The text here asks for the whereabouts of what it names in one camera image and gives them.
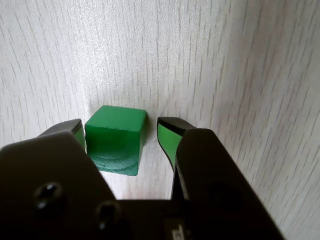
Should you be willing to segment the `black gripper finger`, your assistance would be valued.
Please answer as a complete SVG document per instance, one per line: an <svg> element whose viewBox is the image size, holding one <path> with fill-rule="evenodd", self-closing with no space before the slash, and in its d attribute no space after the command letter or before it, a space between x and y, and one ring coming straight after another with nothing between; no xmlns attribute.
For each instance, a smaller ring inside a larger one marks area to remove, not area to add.
<svg viewBox="0 0 320 240"><path fill-rule="evenodd" d="M195 240L281 240L278 227L216 134L178 117L157 119L174 172L172 195L188 201Z"/></svg>
<svg viewBox="0 0 320 240"><path fill-rule="evenodd" d="M3 240L127 240L111 189L69 131L0 151Z"/></svg>

